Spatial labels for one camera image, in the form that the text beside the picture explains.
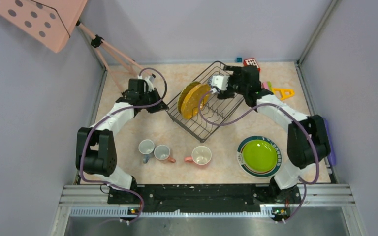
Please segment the red patterned bowl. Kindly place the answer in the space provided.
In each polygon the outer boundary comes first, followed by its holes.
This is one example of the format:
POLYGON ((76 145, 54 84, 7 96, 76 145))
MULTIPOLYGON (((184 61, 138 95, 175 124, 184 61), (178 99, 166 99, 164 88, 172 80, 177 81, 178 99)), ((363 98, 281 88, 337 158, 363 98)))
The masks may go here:
POLYGON ((215 80, 216 80, 216 76, 215 75, 212 75, 208 79, 208 84, 209 84, 210 87, 212 87, 212 88, 216 88, 217 87, 215 80))

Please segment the lime green plate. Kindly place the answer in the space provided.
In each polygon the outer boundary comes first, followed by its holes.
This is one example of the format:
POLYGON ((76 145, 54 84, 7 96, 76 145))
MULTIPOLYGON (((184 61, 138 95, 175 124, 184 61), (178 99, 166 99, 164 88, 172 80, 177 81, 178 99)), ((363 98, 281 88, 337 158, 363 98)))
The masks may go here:
POLYGON ((252 172, 266 174, 275 169, 278 156, 275 148, 267 141, 252 140, 242 149, 246 167, 252 172))

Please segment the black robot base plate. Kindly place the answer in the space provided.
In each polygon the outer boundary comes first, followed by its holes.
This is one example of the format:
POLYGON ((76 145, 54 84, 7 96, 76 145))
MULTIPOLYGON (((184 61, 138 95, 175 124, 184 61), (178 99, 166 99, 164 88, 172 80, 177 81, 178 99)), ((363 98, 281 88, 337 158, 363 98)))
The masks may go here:
POLYGON ((110 188, 108 204, 139 205, 144 213, 242 213, 260 212, 263 204, 298 204, 298 187, 276 194, 267 184, 146 184, 137 194, 110 188))

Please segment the large pink mug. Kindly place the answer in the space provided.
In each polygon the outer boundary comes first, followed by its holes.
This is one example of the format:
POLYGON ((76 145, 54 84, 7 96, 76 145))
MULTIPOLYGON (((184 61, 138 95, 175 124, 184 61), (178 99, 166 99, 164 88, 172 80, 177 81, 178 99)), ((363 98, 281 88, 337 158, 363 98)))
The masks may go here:
POLYGON ((212 160, 212 152, 206 146, 197 146, 189 157, 184 158, 186 163, 194 163, 199 167, 206 167, 212 160))

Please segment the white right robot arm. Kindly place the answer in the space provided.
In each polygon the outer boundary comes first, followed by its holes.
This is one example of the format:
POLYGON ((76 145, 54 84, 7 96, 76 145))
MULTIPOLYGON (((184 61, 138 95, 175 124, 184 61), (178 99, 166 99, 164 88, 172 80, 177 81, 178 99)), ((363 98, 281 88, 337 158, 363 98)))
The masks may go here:
POLYGON ((287 161, 271 177, 268 196, 276 203, 283 202, 289 196, 289 190, 298 181, 304 181, 305 174, 315 167, 315 177, 319 178, 319 164, 331 152, 324 119, 320 115, 309 116, 280 101, 260 81, 256 66, 225 66, 231 75, 215 75, 210 85, 218 91, 218 99, 233 98, 235 94, 243 96, 250 112, 261 113, 287 132, 287 161))

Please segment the white plate teal rim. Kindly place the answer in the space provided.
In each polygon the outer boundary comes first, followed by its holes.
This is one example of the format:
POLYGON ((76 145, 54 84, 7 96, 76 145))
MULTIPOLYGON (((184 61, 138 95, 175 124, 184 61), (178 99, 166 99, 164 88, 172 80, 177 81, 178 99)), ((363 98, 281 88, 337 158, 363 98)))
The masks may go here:
POLYGON ((281 150, 280 148, 276 145, 276 143, 274 143, 271 139, 267 138, 267 137, 264 137, 264 136, 250 136, 250 137, 247 137, 245 138, 238 146, 237 148, 237 160, 238 160, 238 163, 240 165, 240 167, 249 175, 253 176, 253 177, 258 177, 258 178, 267 178, 267 177, 272 177, 274 176, 278 170, 280 169, 281 165, 282 165, 282 153, 281 153, 281 150), (258 173, 255 173, 255 172, 252 172, 251 170, 249 170, 245 163, 244 163, 244 160, 243 160, 243 155, 242 155, 242 149, 243 149, 243 146, 249 142, 249 141, 252 141, 252 140, 264 140, 264 141, 267 141, 269 142, 276 150, 276 153, 277 153, 277 156, 278 156, 278 162, 276 164, 276 167, 274 170, 266 173, 266 174, 258 174, 258 173))

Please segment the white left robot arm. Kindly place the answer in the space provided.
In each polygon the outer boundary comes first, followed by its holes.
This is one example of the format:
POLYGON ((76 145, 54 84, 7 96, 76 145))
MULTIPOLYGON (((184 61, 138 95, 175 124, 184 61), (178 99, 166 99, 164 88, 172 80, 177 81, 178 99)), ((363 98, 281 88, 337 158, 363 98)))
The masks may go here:
POLYGON ((119 196, 126 203, 136 201, 138 190, 132 186, 133 176, 117 167, 114 138, 142 109, 149 113, 168 109, 153 81, 153 75, 129 79, 128 89, 113 108, 99 122, 77 132, 75 165, 81 178, 85 173, 98 176, 102 183, 119 189, 119 196))

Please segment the yellow polka dot plate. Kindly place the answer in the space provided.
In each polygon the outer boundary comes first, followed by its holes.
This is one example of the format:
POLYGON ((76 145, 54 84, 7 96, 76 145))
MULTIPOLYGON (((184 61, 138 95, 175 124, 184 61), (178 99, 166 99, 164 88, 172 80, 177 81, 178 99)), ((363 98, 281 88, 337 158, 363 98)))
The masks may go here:
POLYGON ((211 87, 208 84, 197 84, 187 93, 181 105, 181 115, 183 118, 190 119, 197 115, 200 101, 200 110, 204 109, 210 96, 208 94, 210 90, 211 87))

